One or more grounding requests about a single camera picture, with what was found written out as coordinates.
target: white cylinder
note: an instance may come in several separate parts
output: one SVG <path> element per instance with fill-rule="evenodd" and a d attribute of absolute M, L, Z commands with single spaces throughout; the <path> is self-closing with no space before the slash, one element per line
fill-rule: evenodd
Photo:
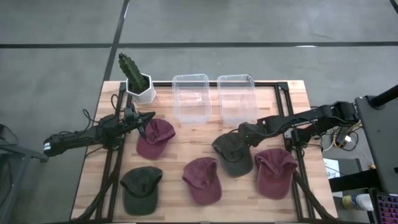
<path fill-rule="evenodd" d="M 343 205 L 349 210 L 373 211 L 372 200 L 369 194 L 344 196 Z"/>

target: potted cactus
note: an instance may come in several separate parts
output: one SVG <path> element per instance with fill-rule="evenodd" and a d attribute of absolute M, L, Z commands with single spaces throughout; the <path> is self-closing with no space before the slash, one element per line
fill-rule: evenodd
<path fill-rule="evenodd" d="M 119 65 L 126 75 L 126 90 L 139 104 L 152 103 L 156 96 L 156 91 L 149 75 L 139 71 L 136 63 L 124 53 L 119 54 Z"/>

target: cap brim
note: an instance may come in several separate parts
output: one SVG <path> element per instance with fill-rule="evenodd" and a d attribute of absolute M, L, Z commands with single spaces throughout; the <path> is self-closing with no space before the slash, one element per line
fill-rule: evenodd
<path fill-rule="evenodd" d="M 265 178 L 262 174 L 265 172 L 264 169 L 266 169 L 264 166 L 260 166 L 257 178 L 257 188 L 260 194 L 274 200 L 286 197 L 289 193 L 293 176 L 289 175 L 282 179 L 275 179 L 273 177 Z"/>
<path fill-rule="evenodd" d="M 220 180 L 215 175 L 214 182 L 207 189 L 199 189 L 188 184 L 193 200 L 198 205 L 210 205 L 216 203 L 221 199 L 222 190 Z"/>
<path fill-rule="evenodd" d="M 166 148 L 167 141 L 160 144 L 149 144 L 145 139 L 139 137 L 137 142 L 137 153 L 146 159 L 158 159 L 164 149 Z"/>
<path fill-rule="evenodd" d="M 158 201 L 157 186 L 146 198 L 135 198 L 123 190 L 124 211 L 129 215 L 149 215 L 156 210 Z"/>
<path fill-rule="evenodd" d="M 253 159 L 249 148 L 243 150 L 242 158 L 237 162 L 227 161 L 219 154 L 218 158 L 220 159 L 224 170 L 231 177 L 241 177 L 250 173 L 253 169 Z"/>

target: maroon baseball cap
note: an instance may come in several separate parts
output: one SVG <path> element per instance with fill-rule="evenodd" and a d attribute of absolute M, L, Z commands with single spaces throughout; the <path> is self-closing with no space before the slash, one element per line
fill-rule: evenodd
<path fill-rule="evenodd" d="M 268 149 L 254 156 L 259 169 L 257 187 L 263 196 L 278 200 L 286 197 L 292 185 L 297 162 L 286 150 Z"/>
<path fill-rule="evenodd" d="M 163 119 L 152 119 L 145 127 L 146 139 L 139 136 L 137 153 L 146 159 L 158 159 L 167 142 L 175 136 L 173 126 Z"/>
<path fill-rule="evenodd" d="M 188 184 L 192 198 L 198 205 L 210 205 L 221 199 L 216 159 L 202 157 L 191 161 L 184 167 L 182 179 Z"/>

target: white plant pot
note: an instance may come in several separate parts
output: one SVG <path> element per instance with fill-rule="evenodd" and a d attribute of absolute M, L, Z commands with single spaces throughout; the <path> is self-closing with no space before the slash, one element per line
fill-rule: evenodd
<path fill-rule="evenodd" d="M 156 97 L 156 91 L 154 88 L 154 84 L 152 83 L 152 78 L 150 77 L 150 75 L 146 75 L 146 74 L 141 74 L 145 77 L 148 78 L 149 80 L 149 88 L 145 91 L 143 91 L 141 94 L 136 94 L 133 93 L 130 89 L 129 89 L 129 79 L 126 80 L 126 91 L 128 94 L 131 94 L 132 97 L 134 98 L 134 100 L 138 103 L 138 104 L 149 104 L 152 103 L 153 100 Z"/>

